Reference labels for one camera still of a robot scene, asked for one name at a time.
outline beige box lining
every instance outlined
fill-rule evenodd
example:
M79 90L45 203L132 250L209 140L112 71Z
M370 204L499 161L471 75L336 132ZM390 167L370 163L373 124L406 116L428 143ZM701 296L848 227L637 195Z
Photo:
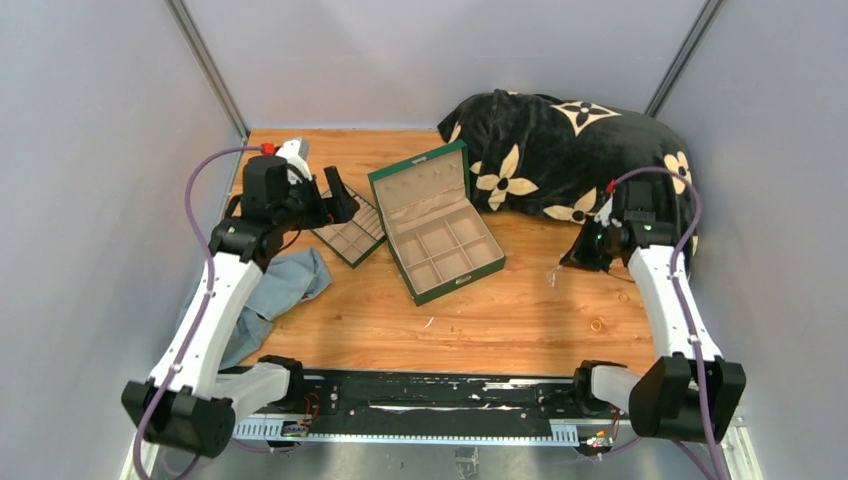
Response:
M389 241L417 293L503 257L465 196L465 172L455 167L457 160L461 166L461 151L374 182ZM428 196L427 190L435 192Z
M377 210L349 187L347 190L359 203L359 211L353 216L353 220L343 224L327 225L313 232L332 245L336 252L348 262L356 263L385 233ZM330 195L328 190L321 196L329 197Z

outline beige compartment tray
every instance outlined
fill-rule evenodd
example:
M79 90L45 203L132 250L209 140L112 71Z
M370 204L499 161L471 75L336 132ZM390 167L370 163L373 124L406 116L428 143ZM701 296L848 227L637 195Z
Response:
M312 233L330 245L348 265L355 267L375 244L385 239L386 234L383 232L377 209L350 187L347 187L347 190L360 207L353 219L345 224L327 225L312 230ZM325 191L322 196L330 196L330 191Z
M395 247L419 293L503 256L471 205L399 234Z

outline box compartment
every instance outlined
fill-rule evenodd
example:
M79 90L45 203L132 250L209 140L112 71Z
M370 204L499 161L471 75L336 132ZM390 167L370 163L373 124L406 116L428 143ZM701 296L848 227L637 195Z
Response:
M383 225L380 222L380 215L376 207L347 185L345 185L345 188L353 199L359 203L359 210L353 216L353 219L344 224L316 228L312 230L312 233L350 267L356 268L380 244L386 241L386 233L383 231ZM330 195L329 190L321 194L322 197L329 197Z

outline cream flower pattern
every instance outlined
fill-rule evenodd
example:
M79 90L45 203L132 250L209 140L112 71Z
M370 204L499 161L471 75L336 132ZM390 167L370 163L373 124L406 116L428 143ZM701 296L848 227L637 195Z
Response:
M677 155L668 154L663 157L663 161L665 162L665 168L677 173L686 180L689 180L689 183L692 183L692 174L689 172L689 161L686 160L685 153L677 152ZM673 177L673 179L674 191L680 195L686 190L686 184L677 177Z
M564 205L551 205L548 208L542 210L551 218L555 218L557 220L566 220L574 223L583 223L586 221L586 217L589 215L589 212L594 208L595 202L598 199L598 190L593 188L589 190L586 195L580 197L576 202L574 202L573 207L566 207Z
M462 125L459 122L456 122L456 125L453 127L453 132L451 132L451 138L448 140L448 143L455 142L457 138L459 138L459 132L462 131Z
M492 195L489 197L489 207L492 211L498 210L504 200L506 200L507 193L511 195L527 195L539 189L535 183L526 178L513 178L515 170L518 168L518 156L518 144L515 144L504 158L503 163L501 163L501 171L498 175L490 174L477 177L477 188L492 192Z
M551 108L559 110L563 115L568 117L568 120L571 121L571 126L574 127L575 137L580 135L580 132L591 123L602 118L621 115L606 107L589 102L566 102L561 105L551 105Z

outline wire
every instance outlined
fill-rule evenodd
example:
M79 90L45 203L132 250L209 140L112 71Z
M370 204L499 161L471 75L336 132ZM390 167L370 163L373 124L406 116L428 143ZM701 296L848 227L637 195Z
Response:
M689 448L682 442L678 442L677 440L672 443L677 445L677 448L683 450L683 453L685 453L686 456L689 457L689 460L692 460L692 463L694 463L695 466L698 467L698 470L700 470L701 473L704 474L704 478L706 478L707 480L715 480L713 474L710 473L710 470L707 468L706 465L704 465L704 462L702 462L701 459L698 458L697 455L695 455L695 452L693 452L691 448Z
M318 416L318 411L321 410L321 397L319 397L318 394L315 392L309 392L309 395L307 395L306 397L315 397L315 411L312 412L312 419L310 420L312 421L315 420L315 418Z
M287 249L287 248L291 247L291 246L292 246L292 244L293 244L294 242L296 242L296 241L297 241L298 237L300 237L300 232L302 232L302 231L303 231L303 230L301 230L300 228L298 228L298 229L297 229L297 233L294 235L294 238L292 238L292 239L291 239L291 241L290 241L289 243L287 243L287 244L283 245L282 247L280 247L280 249L279 249L279 250L277 250L277 253L280 253L280 252L282 252L283 250L285 250L285 249Z
M150 418L153 416L153 412L156 410L156 407L159 406L159 403L162 401L162 397L165 395L165 392L168 391L168 387L171 385L171 382L174 380L174 376L176 372L182 368L182 361L188 351L189 345L191 345L191 340L194 338L194 335L197 333L197 329L200 328L200 322L203 320L203 315L206 313L206 308L209 306L209 300L212 298L212 288L215 284L215 263L212 261L212 252L209 250L209 246L206 244L206 240L203 236L203 232L200 230L200 225L197 223L197 219L194 216L194 211L191 208L191 191L194 187L194 182L197 180L197 177L200 175L200 172L213 160L223 157L224 155L229 155L231 153L240 153L251 150L261 150L260 147L233 147L226 148L221 150L220 152L213 153L206 157L200 164L191 172L191 175L188 178L188 182L186 183L185 196L183 198L183 203L185 206L186 216L188 217L188 223L191 225L191 231L194 233L194 237L197 239L197 242L200 244L201 251L203 252L203 257L206 262L206 271L208 281L206 282L206 294L203 295L203 299L200 302L200 308L197 310L197 314L194 316L194 320L191 322L191 326L189 327L188 333L186 334L185 340L183 340L182 345L177 350L177 354L174 356L174 363L171 364L170 368L168 368L168 373L165 374L165 378L162 380L162 384L159 385L159 388L156 390L156 393L153 395L153 398L150 400L150 403L147 405L147 408L144 409L144 413L141 415L141 420L138 422L138 429L135 432L135 438L133 440L133 466L135 467L135 471L139 477L143 480L151 480L150 476L144 471L144 464L141 461L141 444L144 440L144 433L147 431L147 426L150 424ZM189 464L189 466L179 475L176 476L175 480L183 479L191 473L191 470L197 465L197 461L200 456L195 455L195 458Z
M600 460L603 460L604 458L620 455L620 454L630 450L631 448L635 447L636 444L639 443L641 440L642 440L642 437L636 437L633 440L630 440L629 442L625 443L624 445L616 448L615 450L611 450L607 453L598 454L598 455L591 455L591 456L580 456L580 457L577 457L577 458L573 458L571 460L566 460L564 462L557 462L557 465L573 465L575 463L580 463L580 462L595 461L596 459L600 461Z
M698 337L698 329L695 326L695 319L692 317L692 310L689 307L689 302L686 301L686 296L683 294L683 288L680 286L680 279L675 273L680 253L683 251L683 248L686 246L689 239L692 238L692 234L695 233L695 228L701 221L701 197L698 195L698 191L695 190L695 187L692 186L692 182L687 180L686 177L662 167L642 167L631 170L617 178L615 180L615 185L619 185L636 175L644 173L661 173L680 180L686 188L689 189L689 193L692 195L692 201L695 204L695 215L692 218L692 223L689 224L689 227L685 232L683 232L683 236L680 237L680 241L678 241L677 245L674 246L674 250L671 253L671 262L669 263L668 268L669 275L671 276L671 283L674 286L674 293L677 296L677 301L680 303L680 308L683 310L683 317L686 319L686 326L689 329L690 338L693 339L690 343L692 344L692 350L695 352L695 366L698 376L698 400L701 408L701 421L704 426L704 436L707 440L707 448L710 451L710 460L716 470L716 478L718 480L727 480L727 474L725 473L724 466L721 462L721 452L719 452L718 445L716 444L712 420L710 419L710 406L709 399L707 398L707 368L704 364L704 353L701 350L701 341Z
M251 445L248 445L248 444L242 442L241 440L236 440L235 438L230 439L230 442L232 442L233 444L235 444L236 446L238 446L242 450L246 450L248 452L253 452L253 453L289 453L289 452L293 452L293 451L297 450L300 447L299 444L295 445L293 447L278 447L278 448L254 447L254 446L251 446Z
M621 280L622 282L627 282L627 283L636 283L636 280L632 280L632 279L630 279L630 278L619 277L618 275L613 275L613 274L611 274L610 272L606 272L606 274L607 274L607 275L609 275L609 276L610 276L610 277L612 277L612 278L616 278L616 279L618 279L618 280Z

